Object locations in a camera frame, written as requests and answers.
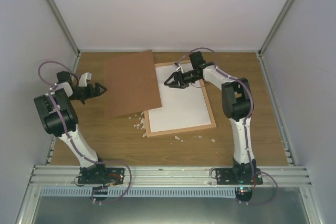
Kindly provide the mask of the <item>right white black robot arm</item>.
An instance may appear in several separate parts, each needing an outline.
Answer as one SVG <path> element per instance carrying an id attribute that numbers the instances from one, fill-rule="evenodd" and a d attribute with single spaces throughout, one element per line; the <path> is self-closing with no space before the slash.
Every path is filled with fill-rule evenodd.
<path id="1" fill-rule="evenodd" d="M 204 80 L 217 87 L 222 94 L 222 109 L 232 126 L 234 156 L 232 176 L 240 185 L 251 182 L 256 172 L 256 161 L 251 147 L 250 121 L 254 101 L 246 78 L 236 78 L 219 68 L 214 62 L 204 60 L 200 51 L 189 55 L 192 70 L 177 69 L 165 81 L 170 88 L 185 89 L 198 80 Z"/>

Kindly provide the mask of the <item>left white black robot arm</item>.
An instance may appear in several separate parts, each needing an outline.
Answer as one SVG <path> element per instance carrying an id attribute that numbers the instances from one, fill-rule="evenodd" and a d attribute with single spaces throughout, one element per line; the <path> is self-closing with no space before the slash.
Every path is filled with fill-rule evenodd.
<path id="1" fill-rule="evenodd" d="M 108 171 L 102 159 L 89 146 L 79 130 L 79 119 L 72 101 L 86 100 L 103 95 L 107 88 L 99 83 L 90 84 L 91 73 L 80 77 L 68 71 L 57 73 L 57 82 L 48 93 L 34 98 L 39 118 L 44 130 L 62 140 L 73 152 L 80 164 L 80 173 L 89 175 L 96 184 L 108 179 Z"/>

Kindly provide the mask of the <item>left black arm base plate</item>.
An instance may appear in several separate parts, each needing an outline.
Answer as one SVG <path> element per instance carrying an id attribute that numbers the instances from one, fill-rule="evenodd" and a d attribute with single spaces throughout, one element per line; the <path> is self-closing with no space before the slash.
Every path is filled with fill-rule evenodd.
<path id="1" fill-rule="evenodd" d="M 120 185 L 124 180 L 124 168 L 106 168 L 92 165 L 88 168 L 80 168 L 77 176 L 78 185 Z"/>

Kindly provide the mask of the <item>brown frame backing board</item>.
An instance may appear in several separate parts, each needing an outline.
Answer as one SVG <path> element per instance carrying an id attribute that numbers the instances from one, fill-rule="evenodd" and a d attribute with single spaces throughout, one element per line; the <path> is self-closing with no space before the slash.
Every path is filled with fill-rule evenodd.
<path id="1" fill-rule="evenodd" d="M 143 51 L 104 62 L 104 117 L 107 119 L 162 106 L 153 52 Z"/>

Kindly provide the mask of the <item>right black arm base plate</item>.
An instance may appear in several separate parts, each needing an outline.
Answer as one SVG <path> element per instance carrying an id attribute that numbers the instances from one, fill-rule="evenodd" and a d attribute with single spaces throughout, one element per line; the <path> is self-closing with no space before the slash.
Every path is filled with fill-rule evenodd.
<path id="1" fill-rule="evenodd" d="M 260 174 L 252 178 L 251 169 L 239 170 L 235 168 L 216 168 L 216 182 L 218 185 L 262 185 L 263 179 Z"/>

